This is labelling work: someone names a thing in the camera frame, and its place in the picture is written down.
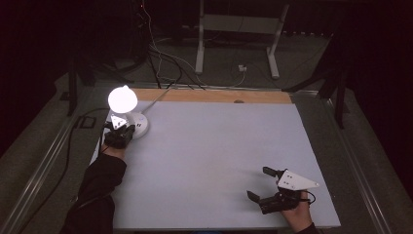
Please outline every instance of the white lamp base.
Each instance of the white lamp base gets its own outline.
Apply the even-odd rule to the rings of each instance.
[[[130,115],[133,119],[133,123],[130,121],[130,124],[134,124],[134,133],[132,139],[138,139],[143,137],[149,130],[149,122],[146,116],[141,113],[137,112],[130,112],[127,114],[127,118],[129,119]]]

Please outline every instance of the metal stand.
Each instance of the metal stand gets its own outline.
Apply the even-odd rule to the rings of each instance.
[[[271,47],[267,48],[267,57],[270,64],[271,77],[274,79],[280,78],[279,69],[277,68],[274,53],[279,43],[282,34],[282,27],[288,11],[288,4],[282,7],[282,14],[279,19],[272,18],[252,18],[252,17],[236,17],[236,16],[221,16],[210,15],[204,13],[204,0],[200,4],[200,28],[197,61],[195,64],[195,72],[198,75],[203,73],[204,66],[204,30],[219,30],[233,32],[253,32],[274,34],[274,41]]]

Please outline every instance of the white light bulb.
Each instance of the white light bulb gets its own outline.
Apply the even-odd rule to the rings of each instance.
[[[137,97],[134,91],[128,86],[124,86],[110,92],[108,102],[111,110],[124,114],[132,111],[137,106]]]

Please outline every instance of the black sleeve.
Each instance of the black sleeve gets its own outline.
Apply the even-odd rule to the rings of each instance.
[[[110,194],[121,184],[126,167],[119,158],[99,154],[86,169],[78,201],[67,213],[61,234],[113,232],[115,205]]]
[[[309,227],[307,227],[306,229],[302,231],[297,232],[296,234],[319,234],[319,232],[314,226],[314,223],[312,223]]]

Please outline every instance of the white tabletop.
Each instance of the white tabletop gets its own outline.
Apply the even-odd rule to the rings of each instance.
[[[115,228],[286,227],[281,214],[262,214],[246,196],[247,190],[261,198],[278,191],[263,167],[318,182],[310,189],[317,197],[314,223],[340,225],[294,104],[158,101],[145,115],[150,129],[130,143],[123,183],[113,193]]]

